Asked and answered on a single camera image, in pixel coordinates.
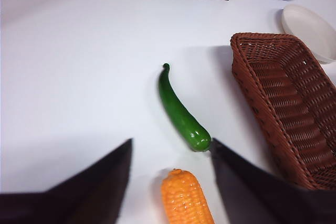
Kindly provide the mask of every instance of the white bowl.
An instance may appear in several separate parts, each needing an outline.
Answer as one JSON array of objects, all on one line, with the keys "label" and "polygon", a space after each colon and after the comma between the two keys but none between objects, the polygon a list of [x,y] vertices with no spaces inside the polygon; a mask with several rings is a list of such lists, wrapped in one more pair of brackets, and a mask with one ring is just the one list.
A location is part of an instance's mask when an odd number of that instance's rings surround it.
[{"label": "white bowl", "polygon": [[336,31],[316,13],[299,5],[287,5],[282,12],[286,34],[301,39],[321,64],[336,61]]}]

